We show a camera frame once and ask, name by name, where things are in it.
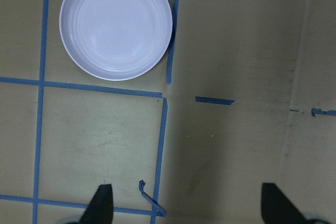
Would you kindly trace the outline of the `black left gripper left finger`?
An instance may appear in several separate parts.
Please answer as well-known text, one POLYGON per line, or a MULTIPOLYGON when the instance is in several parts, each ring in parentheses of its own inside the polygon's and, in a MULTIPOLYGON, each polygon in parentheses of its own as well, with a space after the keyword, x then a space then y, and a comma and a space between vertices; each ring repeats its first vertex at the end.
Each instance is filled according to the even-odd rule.
POLYGON ((107 223, 113 221, 113 191, 111 184, 100 185, 78 223, 107 223))

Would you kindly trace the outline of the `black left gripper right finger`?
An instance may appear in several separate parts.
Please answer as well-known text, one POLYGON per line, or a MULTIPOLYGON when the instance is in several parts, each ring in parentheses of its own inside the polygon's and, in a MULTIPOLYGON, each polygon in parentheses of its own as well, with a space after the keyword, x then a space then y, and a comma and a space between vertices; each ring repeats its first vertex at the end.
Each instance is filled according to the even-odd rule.
POLYGON ((264 223, 307 223, 307 219, 274 183, 261 187, 261 217, 264 223))

